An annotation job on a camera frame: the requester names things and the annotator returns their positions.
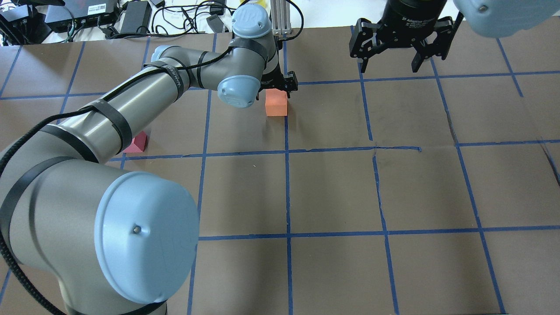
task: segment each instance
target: blue grid line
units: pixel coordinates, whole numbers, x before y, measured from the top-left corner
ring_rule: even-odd
[[[436,78],[437,89],[440,91],[441,102],[444,105],[445,115],[447,116],[447,123],[449,125],[451,137],[453,138],[454,143],[459,143],[459,139],[457,138],[457,134],[455,133],[455,128],[453,127],[453,121],[451,120],[451,113],[449,113],[449,107],[447,106],[447,100],[445,99],[444,88],[441,86],[441,80],[439,74],[437,73],[436,63],[433,61],[433,58],[430,58],[430,62],[432,63],[433,73]]]
[[[459,140],[457,139],[455,129],[453,128],[453,122],[451,120],[451,115],[449,113],[449,108],[447,107],[447,101],[445,100],[445,94],[444,94],[443,88],[441,87],[440,77],[437,73],[436,64],[434,63],[433,59],[431,59],[431,63],[432,63],[433,72],[436,76],[436,82],[437,82],[437,86],[438,86],[439,91],[440,91],[441,100],[443,102],[444,109],[445,109],[445,112],[447,114],[449,129],[450,129],[451,135],[453,136],[453,140],[455,142],[455,148],[457,150],[457,155],[459,157],[459,162],[461,164],[461,169],[463,170],[463,177],[465,178],[466,188],[467,188],[467,191],[469,192],[470,203],[472,205],[473,214],[474,214],[474,217],[475,217],[476,222],[477,222],[477,228],[478,228],[478,232],[479,232],[479,235],[480,235],[480,241],[482,242],[482,248],[484,249],[484,255],[486,257],[486,263],[488,265],[488,271],[490,273],[490,278],[492,279],[492,285],[494,286],[494,292],[496,293],[496,299],[498,300],[498,305],[500,306],[500,312],[502,314],[504,314],[504,313],[506,313],[506,311],[505,311],[505,307],[503,306],[502,295],[500,293],[500,287],[498,286],[498,280],[496,279],[496,274],[494,273],[494,267],[492,265],[492,259],[490,258],[490,252],[488,250],[488,245],[486,244],[486,237],[484,236],[484,230],[482,229],[482,223],[481,223],[480,217],[478,215],[478,209],[477,209],[477,204],[474,200],[473,190],[472,190],[472,187],[470,186],[469,175],[466,172],[465,161],[463,160],[463,154],[461,153],[461,147],[459,146]]]
[[[534,226],[498,226],[495,228],[482,228],[484,232],[508,232],[508,231],[550,231],[560,230],[560,225],[534,225]],[[420,234],[461,234],[478,233],[478,228],[458,229],[425,229],[425,230],[387,230],[385,231],[346,231],[346,232],[302,232],[290,233],[290,238],[316,238],[316,237],[357,237],[357,236],[382,236],[388,235],[420,235]],[[267,239],[287,238],[288,234],[245,234],[245,235],[215,235],[199,237],[200,241],[209,240],[233,240],[233,239]]]
[[[217,34],[214,33],[214,40],[212,43],[212,51],[216,51],[216,41],[218,39]],[[208,90],[208,102],[206,103],[206,125],[204,127],[204,146],[202,149],[202,163],[200,165],[200,182],[198,184],[198,217],[201,218],[202,211],[202,196],[204,189],[204,174],[206,172],[206,152],[208,150],[208,130],[210,129],[210,110],[212,105],[212,90]],[[190,283],[189,283],[189,297],[187,303],[186,313],[187,315],[192,314],[193,310],[193,293],[194,293],[194,277],[196,275],[197,269],[197,255],[198,255],[198,245],[194,249],[194,262],[190,269]]]
[[[288,48],[284,42],[284,73],[288,72]],[[292,282],[292,219],[290,218],[290,136],[288,116],[284,116],[284,162],[286,165],[286,264],[288,276],[288,314],[293,315],[293,282]]]
[[[148,39],[146,40],[146,50],[144,50],[144,58],[142,59],[142,67],[144,67],[144,64],[146,63],[146,60],[148,59],[148,50],[150,48],[150,37],[148,37]]]
[[[507,68],[510,70],[511,78],[514,81],[515,88],[517,89],[517,93],[519,93],[519,97],[523,97],[523,92],[521,92],[521,88],[519,87],[519,83],[517,83],[517,79],[514,74],[514,70],[511,68],[510,61],[507,59],[506,51],[503,49],[502,42],[499,38],[496,39],[498,42],[498,46],[500,46],[500,50],[502,52],[503,59],[506,61]]]
[[[8,281],[10,280],[10,275],[12,271],[8,269],[6,272],[6,276],[4,277],[4,283],[2,284],[2,291],[0,291],[0,305],[2,305],[2,299],[4,298],[4,294],[6,293],[6,288],[8,288]]]
[[[482,241],[482,247],[484,249],[484,255],[486,256],[486,262],[488,263],[488,271],[490,272],[490,278],[492,279],[492,285],[494,286],[494,291],[496,292],[496,298],[498,300],[498,305],[500,306],[500,313],[505,314],[506,310],[503,306],[502,295],[500,293],[500,287],[498,286],[498,280],[496,279],[496,274],[494,273],[494,267],[492,265],[492,259],[490,258],[490,252],[488,250],[488,245],[486,244],[486,237],[484,236],[484,230],[482,228],[482,223],[480,221],[480,216],[478,215],[477,204],[474,200],[473,189],[470,185],[469,175],[466,172],[465,161],[463,160],[463,154],[461,153],[461,148],[455,146],[457,149],[457,154],[459,156],[459,162],[461,163],[461,168],[463,170],[463,176],[465,178],[465,183],[467,190],[469,192],[470,203],[473,207],[474,217],[477,221],[477,227],[480,234],[480,239]]]
[[[350,26],[350,34],[352,35],[352,33],[354,33],[354,26]],[[360,88],[362,89],[362,102],[363,102],[363,112],[364,115],[366,117],[366,127],[367,127],[367,137],[370,139],[370,141],[374,140],[373,135],[371,134],[371,123],[370,123],[370,111],[368,110],[367,107],[367,97],[366,97],[366,87],[363,83],[363,74],[362,71],[360,71],[360,63],[357,63],[357,67],[358,67],[358,74],[360,76]]]
[[[383,228],[383,235],[385,237],[385,254],[387,255],[387,267],[389,270],[389,283],[391,284],[391,294],[393,296],[393,307],[395,314],[399,315],[399,302],[396,297],[395,275],[393,273],[393,259],[391,258],[391,247],[389,246],[389,232],[387,231],[387,222],[383,215],[383,207],[381,202],[381,193],[379,191],[379,171],[377,169],[377,156],[374,154],[372,158],[374,165],[375,187],[377,190],[377,203],[379,204],[379,215],[381,217],[381,227]]]
[[[60,114],[64,113],[64,108],[66,107],[66,102],[68,101],[68,96],[70,95],[72,84],[74,84],[74,79],[76,78],[76,74],[78,73],[78,67],[80,66],[80,61],[82,60],[82,55],[85,47],[86,47],[86,42],[84,41],[82,42],[82,48],[80,49],[78,60],[76,60],[76,66],[74,67],[74,72],[72,72],[72,77],[70,78],[70,84],[68,84],[68,90],[66,90],[66,94],[64,95],[64,101],[62,101],[62,106],[60,107]]]
[[[560,143],[560,139],[555,140],[529,140],[529,141],[503,141],[503,142],[471,142],[471,143],[458,143],[460,147],[469,146],[504,146],[504,145],[534,145],[543,143]]]
[[[10,66],[10,70],[8,70],[8,74],[6,75],[6,79],[4,80],[4,84],[2,85],[2,89],[0,90],[0,95],[4,94],[4,90],[6,89],[6,86],[8,85],[8,80],[12,76],[13,68],[16,66],[16,61],[17,61],[18,57],[20,56],[20,52],[21,52],[22,47],[23,46],[20,46],[18,48],[18,50],[16,52],[16,56],[13,58],[12,66]]]

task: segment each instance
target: red block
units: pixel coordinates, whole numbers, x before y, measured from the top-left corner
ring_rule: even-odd
[[[144,152],[146,149],[146,143],[148,142],[148,135],[145,132],[140,132],[138,136],[132,139],[132,143],[124,149],[123,153],[140,153]]]

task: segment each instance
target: ur robot arm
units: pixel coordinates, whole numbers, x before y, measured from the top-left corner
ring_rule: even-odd
[[[45,123],[2,152],[0,250],[53,314],[62,312],[17,263],[53,273],[70,314],[166,313],[194,260],[197,206],[174,182],[103,164],[189,87],[216,90],[240,108],[261,89],[297,90],[294,73],[280,71],[266,11],[245,4],[233,22],[223,54],[159,47],[142,71],[75,117]]]
[[[451,42],[463,18],[486,37],[511,36],[528,30],[560,10],[560,0],[454,0],[459,14],[438,19],[447,0],[387,0],[383,16],[376,24],[360,18],[349,43],[350,57],[358,58],[365,72],[371,57],[389,48],[416,50],[412,71],[432,56],[447,58]],[[428,37],[437,37],[428,43]]]

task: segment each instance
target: wire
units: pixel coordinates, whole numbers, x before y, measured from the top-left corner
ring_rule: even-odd
[[[289,4],[291,4],[291,5],[297,10],[297,13],[300,14],[300,17],[301,17],[301,27],[300,27],[299,31],[297,31],[296,35],[294,35],[294,36],[292,36],[292,37],[288,37],[288,38],[280,38],[280,39],[278,40],[279,43],[281,43],[281,42],[283,42],[283,41],[289,41],[289,40],[295,39],[296,37],[300,36],[301,31],[304,30],[304,14],[303,14],[303,12],[301,12],[300,8],[299,8],[295,3],[293,3],[292,0],[285,0],[285,1],[286,1],[287,3],[289,3]]]
[[[43,119],[39,124],[37,124],[31,130],[29,130],[25,135],[23,135],[19,140],[17,140],[8,150],[6,150],[6,153],[4,153],[4,155],[0,159],[0,178],[4,173],[4,170],[6,169],[8,162],[13,158],[16,152],[18,152],[18,150],[27,141],[29,141],[29,139],[31,139],[34,135],[36,135],[47,124],[56,121],[57,119],[69,118],[69,117],[86,114],[92,111],[93,109],[94,108],[92,106],[87,106],[75,112],[57,114]],[[48,310],[51,314],[64,315],[64,313],[60,309],[58,309],[50,301],[48,301],[45,298],[45,296],[43,296],[41,292],[39,292],[37,288],[33,286],[29,278],[25,275],[21,267],[16,262],[15,257],[12,255],[12,252],[8,248],[8,245],[6,244],[6,240],[4,239],[4,235],[2,234],[2,231],[0,231],[0,253],[2,254],[4,260],[6,261],[6,264],[8,264],[8,267],[10,267],[10,269],[12,270],[12,273],[16,277],[16,279],[42,307]]]

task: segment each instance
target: orange block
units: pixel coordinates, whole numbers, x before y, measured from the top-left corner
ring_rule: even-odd
[[[278,89],[265,90],[267,116],[288,116],[288,94]]]

